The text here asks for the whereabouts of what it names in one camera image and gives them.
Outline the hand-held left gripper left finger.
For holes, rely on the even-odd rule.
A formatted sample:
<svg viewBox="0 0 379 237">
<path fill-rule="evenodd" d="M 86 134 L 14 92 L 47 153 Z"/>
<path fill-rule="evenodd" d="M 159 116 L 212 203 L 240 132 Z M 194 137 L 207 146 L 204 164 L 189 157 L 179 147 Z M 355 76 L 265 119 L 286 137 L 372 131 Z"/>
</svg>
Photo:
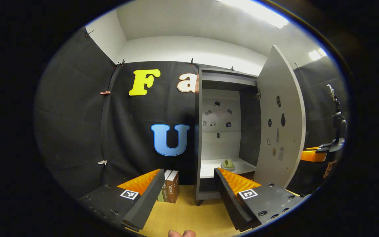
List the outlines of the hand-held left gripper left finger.
<svg viewBox="0 0 379 237">
<path fill-rule="evenodd" d="M 164 170 L 156 169 L 117 186 L 101 186 L 78 198 L 78 203 L 112 227 L 140 231 L 164 182 Z"/>
</svg>

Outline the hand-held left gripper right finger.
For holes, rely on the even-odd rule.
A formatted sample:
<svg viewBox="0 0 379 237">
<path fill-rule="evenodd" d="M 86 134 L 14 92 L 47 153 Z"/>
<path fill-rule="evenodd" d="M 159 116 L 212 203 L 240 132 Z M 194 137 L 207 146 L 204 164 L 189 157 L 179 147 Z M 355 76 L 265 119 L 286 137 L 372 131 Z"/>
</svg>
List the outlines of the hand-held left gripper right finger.
<svg viewBox="0 0 379 237">
<path fill-rule="evenodd" d="M 220 197 L 236 230 L 268 225 L 298 207 L 306 197 L 276 184 L 258 184 L 223 168 L 215 168 Z"/>
</svg>

